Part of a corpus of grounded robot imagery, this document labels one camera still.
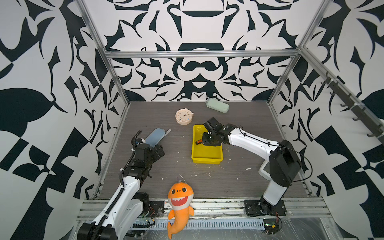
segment alarm clock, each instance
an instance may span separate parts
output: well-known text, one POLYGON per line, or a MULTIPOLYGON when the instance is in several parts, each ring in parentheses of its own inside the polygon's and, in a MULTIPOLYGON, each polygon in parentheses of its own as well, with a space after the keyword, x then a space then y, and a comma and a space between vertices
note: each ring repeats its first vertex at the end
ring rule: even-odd
POLYGON ((192 122, 193 112, 184 108, 176 112, 176 122, 180 125, 187 125, 192 122))

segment yellow plastic bin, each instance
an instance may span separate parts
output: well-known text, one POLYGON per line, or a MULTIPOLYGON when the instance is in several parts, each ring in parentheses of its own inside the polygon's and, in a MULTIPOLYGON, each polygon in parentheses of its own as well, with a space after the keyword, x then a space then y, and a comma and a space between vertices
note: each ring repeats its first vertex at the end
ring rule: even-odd
POLYGON ((192 160, 194 163, 220 164, 223 160, 223 146, 196 145, 196 141, 203 138, 203 133, 208 132, 204 125, 193 126, 192 160))

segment patterned wallpaper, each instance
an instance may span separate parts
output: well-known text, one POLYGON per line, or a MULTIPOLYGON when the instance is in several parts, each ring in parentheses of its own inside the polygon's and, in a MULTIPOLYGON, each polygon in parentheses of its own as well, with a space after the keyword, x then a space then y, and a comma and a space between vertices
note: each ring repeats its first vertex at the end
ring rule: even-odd
MULTIPOLYGON (((321 0, 86 0, 108 51, 295 49, 321 0)), ((268 100, 289 57, 114 59, 131 101, 268 100)))
POLYGON ((72 0, 0 1, 0 19, 1 239, 65 240, 124 103, 72 0))
MULTIPOLYGON (((384 3, 335 0, 309 50, 383 119, 384 3)), ((311 161, 314 194, 322 196, 345 239, 384 237, 384 146, 330 95, 301 58, 273 103, 296 150, 311 161)), ((306 176, 311 173, 302 159, 306 176)))

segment stuffed toy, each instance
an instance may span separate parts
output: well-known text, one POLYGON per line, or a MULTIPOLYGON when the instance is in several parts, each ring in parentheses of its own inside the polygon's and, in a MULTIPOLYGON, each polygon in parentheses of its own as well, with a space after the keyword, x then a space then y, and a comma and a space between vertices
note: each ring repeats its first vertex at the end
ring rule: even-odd
POLYGON ((184 229, 188 223, 189 215, 194 215, 195 212, 190 202, 193 198, 193 190, 190 185, 179 182, 172 186, 168 193, 168 202, 172 206, 172 210, 168 214, 168 219, 175 218, 175 222, 171 225, 168 222, 168 237, 172 238, 172 234, 178 233, 184 229))

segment gray wooden tabletop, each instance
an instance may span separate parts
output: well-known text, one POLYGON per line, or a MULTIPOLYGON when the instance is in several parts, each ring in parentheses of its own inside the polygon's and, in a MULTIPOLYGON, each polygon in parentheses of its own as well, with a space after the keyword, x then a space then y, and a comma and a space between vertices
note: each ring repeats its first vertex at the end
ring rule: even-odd
MULTIPOLYGON (((262 138, 282 140, 266 102, 228 104, 229 111, 220 113, 207 108, 205 103, 132 102, 100 198, 109 199, 116 191, 120 168, 132 153, 134 134, 142 129, 140 137, 145 138, 156 128, 165 131, 171 128, 171 132, 160 142, 165 156, 152 165, 150 174, 153 178, 144 181, 140 192, 148 193, 150 198, 167 198, 170 187, 183 177, 193 188, 195 198, 261 197, 269 181, 258 174, 263 159, 256 154, 224 144, 224 160, 220 165, 195 164, 191 159, 193 125, 203 124, 211 117, 222 124, 242 125, 245 131, 262 138), (194 112, 192 123, 186 126, 175 120, 176 111, 182 108, 194 112)), ((285 193, 285 197, 306 196, 301 182, 293 183, 285 193)))

